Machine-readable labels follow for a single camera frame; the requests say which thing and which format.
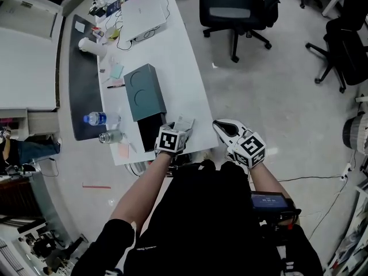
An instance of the chair caster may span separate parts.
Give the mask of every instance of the chair caster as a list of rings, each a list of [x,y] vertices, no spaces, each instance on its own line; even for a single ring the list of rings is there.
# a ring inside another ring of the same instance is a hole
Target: chair caster
[[[235,62],[235,63],[238,63],[238,61],[239,61],[239,57],[237,57],[237,56],[231,56],[231,60],[232,60],[233,62]]]

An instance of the laptop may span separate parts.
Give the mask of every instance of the laptop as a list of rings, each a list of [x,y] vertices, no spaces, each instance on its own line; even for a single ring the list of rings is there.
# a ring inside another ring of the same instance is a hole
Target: laptop
[[[160,0],[128,0],[121,5],[120,40],[130,41],[166,22]]]

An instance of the white cylinder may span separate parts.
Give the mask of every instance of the white cylinder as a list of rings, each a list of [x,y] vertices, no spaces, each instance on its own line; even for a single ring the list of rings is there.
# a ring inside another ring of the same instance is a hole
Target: white cylinder
[[[85,51],[85,52],[90,52],[93,54],[96,54],[98,56],[104,57],[107,53],[107,48],[106,46],[103,46],[101,44],[97,44],[93,41],[91,41],[90,39],[88,39],[87,37],[81,39],[78,43],[78,47],[80,50]]]

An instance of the gray tiled floor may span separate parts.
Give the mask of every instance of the gray tiled floor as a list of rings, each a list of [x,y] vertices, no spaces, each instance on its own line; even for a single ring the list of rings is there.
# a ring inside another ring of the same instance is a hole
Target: gray tiled floor
[[[60,172],[57,183],[76,227],[92,241],[135,177],[124,166],[113,165],[109,147],[96,140],[74,140],[68,103],[68,30],[75,13],[93,22],[87,16],[90,2],[85,0],[66,22],[59,110],[63,151],[57,157]],[[340,94],[334,72],[322,85],[315,85],[313,79],[325,67],[325,62],[304,47],[307,41],[325,47],[323,35],[328,18],[315,7],[300,9],[299,0],[282,0],[274,27],[261,31],[273,48],[268,51],[262,42],[243,36],[238,47],[240,61],[235,64],[229,57],[229,32],[204,38],[199,0],[177,2],[213,118],[235,118],[258,131],[269,148],[265,164],[278,179],[340,174],[351,155],[342,143],[342,127],[356,113],[354,97],[358,87],[348,87],[345,94]],[[224,147],[214,149],[213,155],[218,163],[222,162]],[[357,171],[350,175],[343,193],[311,239],[323,263],[333,254],[348,223],[356,195],[353,186],[362,178]],[[108,185],[112,189],[83,189],[82,182]],[[306,179],[285,182],[284,186],[302,209],[301,225],[309,237],[343,182]]]

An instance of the pen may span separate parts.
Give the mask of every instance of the pen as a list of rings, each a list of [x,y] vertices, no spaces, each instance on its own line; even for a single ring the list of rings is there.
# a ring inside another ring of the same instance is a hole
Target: pen
[[[120,85],[114,85],[114,86],[108,86],[108,89],[111,89],[111,88],[119,88],[119,87],[124,87],[125,84],[120,84]]]

